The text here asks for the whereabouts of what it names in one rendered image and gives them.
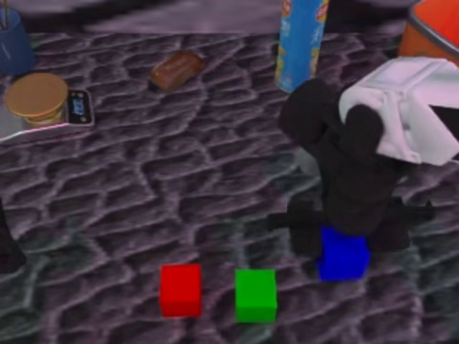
white plastic cover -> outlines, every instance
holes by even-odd
[[[343,122],[358,104],[381,115],[385,132],[377,153],[383,156],[441,166],[459,153],[459,142],[430,107],[459,109],[459,69],[446,59],[386,62],[343,93]]]

blue cup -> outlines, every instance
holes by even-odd
[[[8,27],[0,30],[0,70],[5,75],[23,75],[35,68],[35,54],[19,13],[13,9],[7,13]],[[0,9],[0,18],[4,26],[4,9]]]

cube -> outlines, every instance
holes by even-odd
[[[236,270],[236,321],[273,323],[278,310],[275,270]]]
[[[162,266],[159,304],[164,317],[199,317],[202,312],[201,266]]]
[[[348,236],[333,227],[321,227],[322,256],[318,271],[324,282],[357,280],[365,275],[370,252],[364,236]]]

digital display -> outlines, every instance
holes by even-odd
[[[85,114],[85,105],[83,99],[74,99],[73,102],[73,114],[83,116]]]

digital scale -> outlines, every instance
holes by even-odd
[[[3,104],[0,107],[0,144],[11,145],[71,135],[94,126],[90,94],[83,90],[69,90],[59,123],[36,126],[13,114]]]

